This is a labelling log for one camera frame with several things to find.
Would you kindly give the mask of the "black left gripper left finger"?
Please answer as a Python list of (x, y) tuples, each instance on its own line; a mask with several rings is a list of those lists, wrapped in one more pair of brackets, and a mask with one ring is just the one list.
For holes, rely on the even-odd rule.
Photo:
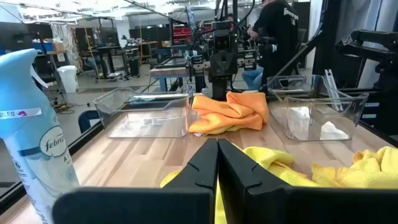
[(54, 224), (214, 224), (218, 142), (208, 139), (162, 188), (83, 187), (56, 200)]

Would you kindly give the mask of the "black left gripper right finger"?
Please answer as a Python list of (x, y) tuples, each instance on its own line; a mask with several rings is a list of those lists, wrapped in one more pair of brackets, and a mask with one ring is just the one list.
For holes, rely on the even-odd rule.
[(398, 190), (296, 187), (229, 141), (218, 145), (228, 224), (398, 224)]

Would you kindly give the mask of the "orange microfiber towel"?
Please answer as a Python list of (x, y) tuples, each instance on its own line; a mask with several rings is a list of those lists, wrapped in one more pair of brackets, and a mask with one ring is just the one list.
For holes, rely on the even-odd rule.
[(202, 133), (225, 126), (243, 126), (260, 131), (269, 123), (266, 94), (227, 92), (226, 101), (213, 100), (205, 95), (193, 99), (192, 110), (200, 119), (194, 121), (188, 131)]

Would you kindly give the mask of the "red storage rack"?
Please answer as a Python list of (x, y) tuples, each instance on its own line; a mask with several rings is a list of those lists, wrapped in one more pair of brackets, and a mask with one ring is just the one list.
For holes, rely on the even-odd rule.
[(191, 29), (188, 27), (174, 27), (172, 32), (174, 45), (184, 45), (192, 41)]

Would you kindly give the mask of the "blue-legged workbench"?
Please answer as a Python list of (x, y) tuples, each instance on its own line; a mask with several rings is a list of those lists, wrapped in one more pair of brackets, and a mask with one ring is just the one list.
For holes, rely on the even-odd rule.
[(195, 84), (197, 93), (201, 93), (206, 88), (205, 75), (208, 74), (210, 62), (200, 62), (190, 65), (190, 61), (185, 58), (171, 58), (150, 70), (150, 77), (158, 79), (160, 90), (165, 92), (170, 88), (167, 85), (168, 78), (176, 78), (178, 86), (183, 85), (183, 78), (187, 77)]

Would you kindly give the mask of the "person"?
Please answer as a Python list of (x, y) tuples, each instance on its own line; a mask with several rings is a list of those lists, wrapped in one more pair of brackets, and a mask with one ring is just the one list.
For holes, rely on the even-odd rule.
[(243, 72), (249, 90), (258, 90), (268, 77), (276, 75), (298, 51), (299, 16), (286, 0), (262, 0), (262, 10), (252, 29), (251, 40), (270, 37), (277, 50), (262, 58), (259, 68)]

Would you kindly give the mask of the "clear plastic basket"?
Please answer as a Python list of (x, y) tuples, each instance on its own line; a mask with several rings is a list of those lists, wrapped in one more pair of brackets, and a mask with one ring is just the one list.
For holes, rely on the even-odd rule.
[(319, 75), (270, 77), (267, 91), (276, 97), (270, 115), (297, 141), (350, 140), (369, 96), (347, 95)]
[(192, 122), (194, 89), (138, 93), (117, 88), (93, 103), (109, 138), (179, 138)]

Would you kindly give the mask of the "black workbench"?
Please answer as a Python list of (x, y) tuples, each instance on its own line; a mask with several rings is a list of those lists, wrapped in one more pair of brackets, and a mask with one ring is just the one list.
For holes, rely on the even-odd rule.
[[(85, 62), (87, 66), (93, 69), (95, 73), (95, 82), (100, 80), (129, 80), (132, 77), (132, 71), (129, 68), (130, 62), (138, 62), (138, 48), (122, 49), (120, 46), (95, 46), (85, 53)], [(123, 65), (116, 68), (113, 62), (113, 56), (121, 56)]]

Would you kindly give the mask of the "black table clamp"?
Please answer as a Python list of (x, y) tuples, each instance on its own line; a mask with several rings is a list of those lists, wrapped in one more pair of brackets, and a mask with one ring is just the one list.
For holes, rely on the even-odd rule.
[(88, 110), (83, 112), (81, 115), (78, 117), (78, 126), (80, 129), (81, 133), (84, 133), (85, 131), (89, 130), (91, 128), (91, 120), (94, 119), (99, 119), (99, 114), (96, 110)]

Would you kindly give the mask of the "black equipment stand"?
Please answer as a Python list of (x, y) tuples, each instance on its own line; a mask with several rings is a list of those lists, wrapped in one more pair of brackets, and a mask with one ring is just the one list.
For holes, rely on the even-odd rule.
[(398, 136), (398, 32), (356, 30), (336, 44), (336, 51), (376, 62), (379, 78), (371, 88), (357, 89), (369, 94), (361, 121)]

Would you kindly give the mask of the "white trash bin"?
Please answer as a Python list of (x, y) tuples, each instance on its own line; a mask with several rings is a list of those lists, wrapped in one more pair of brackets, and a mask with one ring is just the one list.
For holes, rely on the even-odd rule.
[(74, 65), (66, 65), (57, 68), (57, 72), (60, 75), (65, 93), (75, 93), (78, 86), (76, 80), (77, 68)]

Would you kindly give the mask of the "patterned hanging fabric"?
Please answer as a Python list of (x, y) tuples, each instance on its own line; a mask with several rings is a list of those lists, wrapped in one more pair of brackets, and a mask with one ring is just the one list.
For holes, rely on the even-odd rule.
[(53, 37), (63, 42), (70, 64), (76, 66), (78, 73), (82, 72), (82, 62), (75, 36), (75, 28), (71, 25), (60, 23), (50, 23), (50, 27)]

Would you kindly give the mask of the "blue Febreze spray bottle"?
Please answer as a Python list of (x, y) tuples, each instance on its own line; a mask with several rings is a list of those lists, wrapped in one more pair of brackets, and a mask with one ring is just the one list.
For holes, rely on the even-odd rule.
[(54, 224), (53, 205), (79, 187), (63, 130), (35, 84), (36, 49), (0, 56), (0, 139), (42, 224)]

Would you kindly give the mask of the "blue storage bin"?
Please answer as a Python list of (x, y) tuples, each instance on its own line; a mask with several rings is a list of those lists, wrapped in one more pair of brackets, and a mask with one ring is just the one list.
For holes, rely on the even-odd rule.
[(52, 52), (53, 51), (53, 45), (50, 42), (44, 42), (41, 44), (40, 42), (33, 42), (33, 47), (36, 50), (40, 50), (41, 52)]

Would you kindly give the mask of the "silver aluminium bracket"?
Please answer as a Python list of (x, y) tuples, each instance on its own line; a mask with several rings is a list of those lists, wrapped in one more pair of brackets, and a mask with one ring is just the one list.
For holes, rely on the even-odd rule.
[(328, 85), (328, 95), (330, 98), (332, 98), (332, 107), (338, 111), (338, 112), (342, 112), (343, 111), (343, 107), (341, 104), (341, 101), (339, 100), (339, 93), (337, 91), (336, 88), (336, 83), (335, 83), (335, 79), (333, 76), (333, 73), (331, 71), (331, 69), (325, 69), (325, 78), (326, 78), (326, 82)]

